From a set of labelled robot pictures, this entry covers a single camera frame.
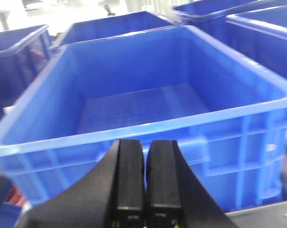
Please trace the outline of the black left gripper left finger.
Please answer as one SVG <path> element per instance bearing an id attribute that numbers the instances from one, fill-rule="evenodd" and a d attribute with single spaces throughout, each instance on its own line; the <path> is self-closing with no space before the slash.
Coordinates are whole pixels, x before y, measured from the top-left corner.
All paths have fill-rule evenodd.
<path id="1" fill-rule="evenodd" d="M 144 156 L 138 140 L 116 139 L 71 187 L 23 214 L 18 228 L 144 227 Z"/>

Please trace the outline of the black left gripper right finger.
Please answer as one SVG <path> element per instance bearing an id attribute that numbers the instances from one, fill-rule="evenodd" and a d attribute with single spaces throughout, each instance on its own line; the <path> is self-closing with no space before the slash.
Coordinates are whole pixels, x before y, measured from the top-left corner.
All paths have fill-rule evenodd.
<path id="1" fill-rule="evenodd" d="M 154 140 L 146 167 L 149 228 L 235 228 L 198 180 L 176 141 Z"/>

